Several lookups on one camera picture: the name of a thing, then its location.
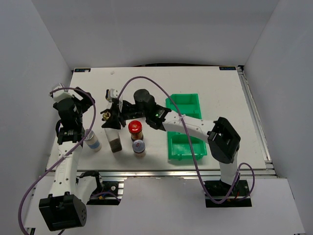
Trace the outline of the dark sauce glass bottle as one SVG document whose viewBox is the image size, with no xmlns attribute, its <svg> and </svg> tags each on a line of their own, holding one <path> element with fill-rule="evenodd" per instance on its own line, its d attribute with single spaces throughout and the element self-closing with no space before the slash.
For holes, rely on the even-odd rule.
<svg viewBox="0 0 313 235">
<path fill-rule="evenodd" d="M 111 129 L 105 128 L 105 133 L 111 147 L 112 153 L 118 152 L 122 150 L 122 144 L 120 140 L 119 130 L 120 129 Z"/>
</svg>

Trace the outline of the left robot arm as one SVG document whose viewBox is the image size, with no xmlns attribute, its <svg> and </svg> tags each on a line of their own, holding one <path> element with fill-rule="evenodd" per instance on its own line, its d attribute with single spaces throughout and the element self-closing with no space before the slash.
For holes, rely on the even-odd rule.
<svg viewBox="0 0 313 235">
<path fill-rule="evenodd" d="M 39 210 L 50 231 L 63 231 L 83 227 L 87 221 L 87 202 L 91 195 L 103 191 L 103 183 L 97 171 L 85 172 L 77 176 L 83 141 L 89 134 L 83 128 L 83 113 L 95 106 L 90 93 L 80 88 L 74 91 L 59 84 L 51 91 L 53 108 L 58 111 L 56 124 L 58 161 L 52 166 L 54 181 L 47 198 L 40 199 Z"/>
</svg>

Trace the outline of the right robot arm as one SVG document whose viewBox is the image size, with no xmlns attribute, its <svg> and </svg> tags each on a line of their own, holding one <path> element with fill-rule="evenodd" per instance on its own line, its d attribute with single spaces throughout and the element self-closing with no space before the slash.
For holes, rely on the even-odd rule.
<svg viewBox="0 0 313 235">
<path fill-rule="evenodd" d="M 233 195 L 238 190 L 237 155 L 241 138 L 226 118 L 212 121 L 185 116 L 178 109 L 158 105 L 146 89 L 134 93 L 133 104 L 123 100 L 115 89 L 106 91 L 106 100 L 111 106 L 101 112 L 102 128 L 120 130 L 128 120 L 144 118 L 153 129 L 188 134 L 190 138 L 204 141 L 209 145 L 212 157 L 220 164 L 222 192 Z"/>
</svg>

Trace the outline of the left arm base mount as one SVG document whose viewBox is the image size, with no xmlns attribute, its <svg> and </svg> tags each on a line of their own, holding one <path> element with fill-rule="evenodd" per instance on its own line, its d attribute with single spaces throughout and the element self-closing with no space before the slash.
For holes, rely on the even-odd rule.
<svg viewBox="0 0 313 235">
<path fill-rule="evenodd" d="M 87 205 L 93 206 L 117 206 L 120 204 L 123 195 L 124 182 L 119 181 L 103 181 L 102 194 L 91 195 Z"/>
</svg>

